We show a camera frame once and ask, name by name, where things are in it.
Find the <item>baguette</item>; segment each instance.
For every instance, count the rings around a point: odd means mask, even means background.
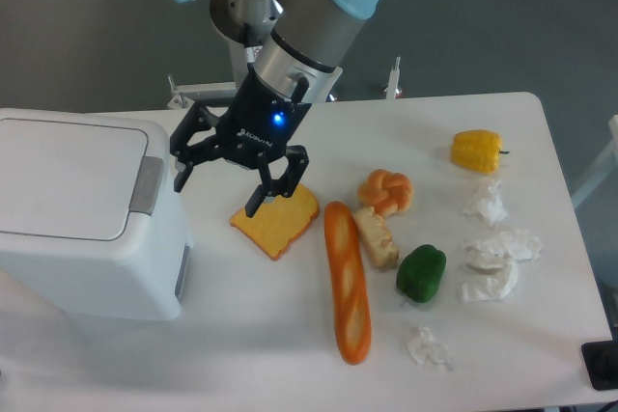
[[[360,364],[371,346],[371,318],[356,224],[343,203],[332,202],[324,209],[324,239],[337,346],[344,361]]]

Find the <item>white tissue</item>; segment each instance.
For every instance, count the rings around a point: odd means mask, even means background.
[[[479,181],[472,196],[463,207],[463,214],[480,215],[488,227],[502,221],[507,212],[499,193],[500,179],[483,178]]]
[[[483,253],[476,248],[469,249],[465,255],[465,264],[479,272],[501,270],[511,262],[513,260],[492,253]]]
[[[429,360],[436,365],[453,368],[453,361],[446,346],[435,340],[427,327],[413,327],[406,338],[406,348],[414,362],[424,366]]]
[[[537,260],[541,256],[543,242],[527,229],[507,229],[489,238],[468,241],[464,248],[468,265],[487,269],[503,267],[499,265],[500,260]]]
[[[518,265],[510,261],[492,275],[474,276],[460,286],[460,299],[464,303],[502,299],[515,287],[518,274]]]

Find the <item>black cable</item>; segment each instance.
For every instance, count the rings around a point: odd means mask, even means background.
[[[618,404],[618,400],[615,400],[613,402],[610,402],[609,404],[604,405],[597,412],[607,412],[609,409],[611,409],[616,404]]]

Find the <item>yellow bell pepper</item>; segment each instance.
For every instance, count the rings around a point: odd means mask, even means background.
[[[467,130],[455,134],[451,147],[451,161],[472,171],[491,174],[500,162],[502,139],[485,129]]]

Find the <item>blue led light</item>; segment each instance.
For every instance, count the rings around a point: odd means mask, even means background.
[[[272,115],[272,122],[274,125],[283,125],[286,119],[283,116],[283,113],[275,113]]]

